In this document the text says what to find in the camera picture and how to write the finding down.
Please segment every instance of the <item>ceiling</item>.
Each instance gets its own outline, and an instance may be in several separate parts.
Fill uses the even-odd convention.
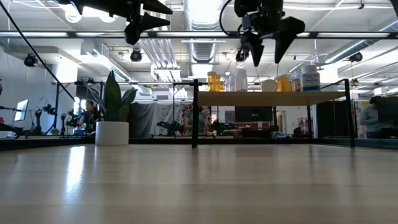
[[[65,11],[58,8],[59,5],[53,1],[26,0],[18,1],[2,1],[9,12],[17,22],[17,25],[24,31],[121,31],[126,27],[126,20],[122,17],[117,18],[112,23],[105,23],[98,17],[84,17],[80,22],[69,23],[65,19]],[[286,16],[293,16],[303,20],[306,24],[306,31],[377,31],[386,24],[396,21],[396,15],[391,8],[389,1],[385,0],[365,0],[365,6],[370,7],[386,7],[383,9],[367,8],[330,10],[328,7],[352,7],[359,6],[359,1],[346,0],[289,0],[284,2]],[[170,0],[166,1],[166,5],[174,10],[173,15],[167,16],[171,22],[168,30],[180,31],[187,30],[185,23],[185,12],[183,10],[183,1]],[[322,11],[309,11],[308,8],[322,8]],[[234,9],[228,6],[224,12],[223,25],[226,30],[236,30],[240,24]],[[5,13],[0,12],[0,30],[14,30],[10,26]],[[81,43],[84,39],[31,39],[30,42],[35,47],[51,46],[57,47],[66,52],[71,57],[80,61],[80,65],[84,65],[79,76],[94,77],[98,80],[104,80],[108,73],[107,69],[98,63],[86,63],[81,54]],[[127,71],[129,75],[137,81],[151,82],[154,79],[150,75],[152,62],[148,59],[146,52],[143,53],[141,62],[131,62],[129,56],[133,48],[140,48],[139,44],[131,46],[125,43],[124,39],[93,39],[95,45],[104,44],[109,48],[109,57],[115,61],[115,64]],[[24,57],[23,47],[26,47],[22,39],[0,39],[3,46],[7,46],[14,54]],[[340,47],[352,42],[352,40],[295,40],[289,47],[287,53],[279,65],[274,64],[273,51],[275,43],[273,40],[264,40],[265,50],[261,58],[261,62],[257,68],[252,64],[251,58],[248,58],[244,64],[247,70],[249,81],[253,82],[260,78],[261,80],[275,77],[277,74],[285,74],[295,68],[302,60],[316,59],[316,55],[326,55],[338,50]],[[187,78],[192,76],[190,66],[190,51],[188,44],[183,44],[181,39],[171,39],[172,49],[178,66],[181,69],[181,77]],[[362,62],[354,62],[353,64],[340,61],[336,64],[338,68],[338,78],[352,78],[358,75],[378,71],[380,68],[397,62],[398,51],[396,40],[383,40],[361,51],[363,54]],[[216,57],[212,66],[212,70],[218,74],[225,72],[233,73],[236,69],[236,61],[234,55],[239,47],[238,39],[226,39],[225,43],[216,45]],[[62,54],[47,54],[45,58],[48,63],[57,63],[57,57]],[[398,67],[391,66],[391,69],[378,72],[374,75],[361,80],[362,82],[378,82],[390,78],[388,81],[395,81],[398,78]]]

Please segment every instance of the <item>air duct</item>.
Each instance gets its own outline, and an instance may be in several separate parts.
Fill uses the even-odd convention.
[[[218,17],[222,6],[223,0],[184,0],[187,29],[192,31],[219,30]],[[210,63],[214,59],[215,51],[216,44],[190,44],[191,59],[198,63]]]
[[[379,32],[397,32],[398,31],[398,21],[394,21],[385,28],[378,30]],[[340,60],[346,59],[349,56],[379,42],[380,40],[354,40],[350,43],[340,47],[336,51],[328,54],[325,57],[325,63],[336,63]]]

